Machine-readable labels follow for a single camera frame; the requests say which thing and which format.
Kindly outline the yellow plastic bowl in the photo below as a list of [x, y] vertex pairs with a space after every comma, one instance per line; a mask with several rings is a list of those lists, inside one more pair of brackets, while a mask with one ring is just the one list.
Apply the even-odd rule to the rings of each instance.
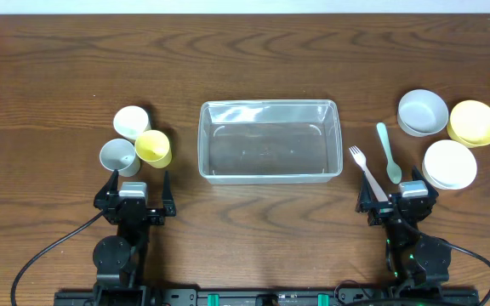
[[476, 100], [459, 102], [450, 113], [447, 132], [468, 148], [490, 145], [490, 107]]

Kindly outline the white plastic fork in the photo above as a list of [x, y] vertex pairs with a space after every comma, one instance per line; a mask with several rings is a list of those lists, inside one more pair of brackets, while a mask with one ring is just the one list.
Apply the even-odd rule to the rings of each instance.
[[349, 148], [350, 153], [355, 160], [356, 164], [361, 168], [361, 170], [364, 172], [367, 181], [370, 184], [370, 187], [372, 188], [372, 191], [378, 201], [388, 201], [388, 196], [385, 194], [383, 189], [380, 187], [378, 184], [377, 180], [373, 177], [373, 175], [370, 173], [368, 166], [367, 166], [367, 158], [365, 155], [362, 153], [362, 151], [357, 147], [357, 146], [351, 146]]

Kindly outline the yellow plastic cup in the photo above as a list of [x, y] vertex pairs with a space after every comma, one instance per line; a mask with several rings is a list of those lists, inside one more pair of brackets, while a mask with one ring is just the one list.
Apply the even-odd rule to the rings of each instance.
[[157, 130], [144, 131], [134, 144], [137, 156], [154, 168], [165, 168], [172, 161], [168, 136]]

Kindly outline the mint green plastic spoon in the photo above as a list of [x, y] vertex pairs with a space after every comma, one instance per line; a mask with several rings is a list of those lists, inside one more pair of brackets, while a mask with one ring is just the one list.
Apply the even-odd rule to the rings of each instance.
[[383, 122], [378, 122], [376, 129], [387, 159], [386, 172], [389, 180], [393, 184], [399, 184], [402, 181], [402, 170], [393, 159], [387, 128]]

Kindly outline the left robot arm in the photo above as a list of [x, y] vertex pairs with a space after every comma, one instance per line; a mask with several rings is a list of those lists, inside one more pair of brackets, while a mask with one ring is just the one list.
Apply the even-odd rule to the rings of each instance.
[[94, 248], [97, 269], [95, 305], [150, 305], [151, 289], [141, 283], [150, 228], [161, 226], [176, 215], [169, 174], [164, 174], [162, 207], [147, 206], [148, 190], [143, 182], [118, 184], [115, 170], [94, 197], [94, 206], [112, 225], [115, 235], [102, 239]]

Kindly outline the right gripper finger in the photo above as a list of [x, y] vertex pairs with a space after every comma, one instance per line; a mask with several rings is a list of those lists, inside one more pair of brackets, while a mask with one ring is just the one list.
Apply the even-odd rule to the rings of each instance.
[[368, 178], [365, 173], [362, 174], [362, 183], [357, 199], [358, 204], [372, 204], [375, 202], [375, 195], [370, 186]]
[[416, 187], [415, 196], [437, 198], [437, 191], [432, 184], [424, 177], [416, 166], [412, 168], [413, 184]]

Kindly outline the grey plastic bowl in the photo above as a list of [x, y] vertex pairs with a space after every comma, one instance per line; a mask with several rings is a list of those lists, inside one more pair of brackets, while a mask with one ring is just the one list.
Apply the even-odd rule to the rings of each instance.
[[400, 128], [414, 137], [425, 137], [443, 130], [449, 119], [445, 101], [436, 93], [414, 89], [399, 101], [397, 122]]

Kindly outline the white plastic cup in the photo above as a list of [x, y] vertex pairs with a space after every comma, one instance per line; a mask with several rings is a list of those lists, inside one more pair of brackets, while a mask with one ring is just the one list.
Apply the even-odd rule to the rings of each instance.
[[134, 142], [143, 132], [151, 130], [151, 122], [144, 108], [130, 105], [116, 113], [113, 127], [125, 139]]

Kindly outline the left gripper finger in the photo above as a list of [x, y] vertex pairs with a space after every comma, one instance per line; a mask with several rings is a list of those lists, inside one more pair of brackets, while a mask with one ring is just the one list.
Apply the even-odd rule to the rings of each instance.
[[118, 177], [119, 177], [119, 172], [117, 170], [114, 170], [108, 179], [108, 181], [105, 183], [105, 185], [100, 189], [98, 192], [98, 199], [99, 200], [107, 200], [111, 198], [112, 196], [115, 196], [118, 194], [117, 186], [118, 186]]
[[164, 173], [162, 187], [162, 204], [165, 209], [175, 209], [173, 194], [171, 191], [169, 172]]

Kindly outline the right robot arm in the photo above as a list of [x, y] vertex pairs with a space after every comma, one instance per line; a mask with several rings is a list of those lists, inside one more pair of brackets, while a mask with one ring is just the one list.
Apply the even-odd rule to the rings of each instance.
[[400, 184], [399, 191], [378, 200], [366, 177], [356, 203], [356, 211], [367, 214], [370, 226], [385, 228], [385, 262], [396, 283], [388, 289], [394, 298], [442, 297], [441, 284], [448, 281], [451, 249], [439, 240], [420, 234], [418, 222], [432, 213], [439, 193], [417, 168], [412, 180]]

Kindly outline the white plastic bowl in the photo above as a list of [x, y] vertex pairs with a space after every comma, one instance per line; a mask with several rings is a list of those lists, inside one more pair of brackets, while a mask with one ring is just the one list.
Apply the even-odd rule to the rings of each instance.
[[433, 143], [422, 162], [425, 178], [444, 190], [460, 190], [476, 178], [478, 166], [472, 152], [459, 142], [444, 139]]

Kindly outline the grey plastic cup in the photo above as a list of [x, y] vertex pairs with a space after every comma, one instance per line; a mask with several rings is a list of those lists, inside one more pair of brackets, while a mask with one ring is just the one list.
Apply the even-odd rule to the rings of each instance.
[[109, 171], [118, 171], [123, 177], [132, 177], [140, 170], [140, 159], [134, 145], [126, 139], [112, 139], [100, 150], [101, 165]]

